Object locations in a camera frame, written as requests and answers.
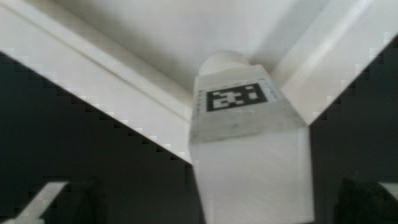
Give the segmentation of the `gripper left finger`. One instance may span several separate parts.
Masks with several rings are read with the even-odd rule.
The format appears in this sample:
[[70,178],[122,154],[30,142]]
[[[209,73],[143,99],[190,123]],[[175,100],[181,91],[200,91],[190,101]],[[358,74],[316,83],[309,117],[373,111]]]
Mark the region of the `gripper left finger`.
[[10,224],[108,224],[99,180],[47,182]]

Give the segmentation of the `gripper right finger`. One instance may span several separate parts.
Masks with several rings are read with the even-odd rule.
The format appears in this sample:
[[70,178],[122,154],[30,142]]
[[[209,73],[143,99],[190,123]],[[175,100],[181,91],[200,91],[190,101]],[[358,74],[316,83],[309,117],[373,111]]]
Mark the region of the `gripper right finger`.
[[398,189],[380,182],[344,178],[332,224],[398,224]]

